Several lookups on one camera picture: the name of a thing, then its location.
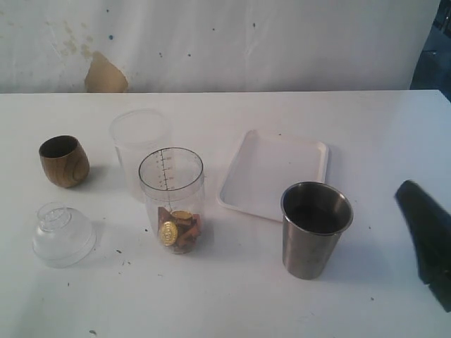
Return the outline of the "stainless steel cup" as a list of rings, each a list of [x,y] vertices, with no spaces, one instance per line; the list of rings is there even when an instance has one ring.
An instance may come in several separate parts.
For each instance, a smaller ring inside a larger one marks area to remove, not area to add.
[[[350,201],[320,182],[299,182],[281,196],[283,265],[293,276],[313,280],[325,268],[341,234],[352,224]]]

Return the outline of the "brown chunks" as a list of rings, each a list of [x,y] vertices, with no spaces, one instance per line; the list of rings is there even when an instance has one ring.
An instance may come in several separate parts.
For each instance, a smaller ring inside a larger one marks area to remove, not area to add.
[[[202,233],[202,219],[200,214],[192,213],[192,220],[189,222],[175,219],[171,215],[171,212],[172,211],[169,211],[164,207],[158,207],[158,239],[159,226],[165,221],[173,221],[178,228],[177,242],[172,246],[163,246],[166,249],[170,249],[175,254],[189,253],[195,248],[197,239]]]

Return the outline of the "brown wooden cup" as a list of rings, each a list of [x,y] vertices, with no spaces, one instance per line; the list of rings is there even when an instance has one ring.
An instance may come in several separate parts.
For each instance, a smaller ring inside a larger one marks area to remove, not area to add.
[[[77,138],[60,135],[39,147],[39,157],[47,179],[57,187],[81,184],[89,174],[89,160]]]

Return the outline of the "clear plastic shaker tumbler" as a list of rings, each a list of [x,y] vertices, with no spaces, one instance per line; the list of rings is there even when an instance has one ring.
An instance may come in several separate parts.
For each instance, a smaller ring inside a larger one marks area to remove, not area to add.
[[[158,207],[200,214],[203,230],[204,164],[198,154],[182,147],[159,149],[142,160],[138,173],[147,214],[158,243]]]

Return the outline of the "clear shaker lid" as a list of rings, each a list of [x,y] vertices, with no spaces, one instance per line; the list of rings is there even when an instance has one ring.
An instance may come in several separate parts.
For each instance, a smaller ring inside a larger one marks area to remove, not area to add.
[[[96,240],[91,220],[75,208],[51,202],[37,212],[32,249],[50,268],[66,268],[81,261]]]

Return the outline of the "white rectangular tray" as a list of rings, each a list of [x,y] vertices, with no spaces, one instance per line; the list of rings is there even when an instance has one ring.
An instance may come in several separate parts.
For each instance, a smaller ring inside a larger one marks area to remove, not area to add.
[[[280,132],[245,133],[218,188],[220,205],[279,222],[283,192],[298,182],[324,183],[329,147]]]

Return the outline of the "translucent plastic container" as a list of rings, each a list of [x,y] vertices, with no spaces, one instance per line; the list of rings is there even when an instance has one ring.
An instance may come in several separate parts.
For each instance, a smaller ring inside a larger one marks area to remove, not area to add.
[[[131,196],[144,202],[139,166],[149,154],[172,145],[171,124],[156,109],[137,109],[123,113],[110,124],[109,134],[123,169]]]

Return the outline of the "white backdrop cloth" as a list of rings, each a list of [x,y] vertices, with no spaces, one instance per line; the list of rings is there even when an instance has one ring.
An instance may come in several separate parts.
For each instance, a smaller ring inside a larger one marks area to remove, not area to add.
[[[407,89],[437,1],[2,1],[1,91]]]

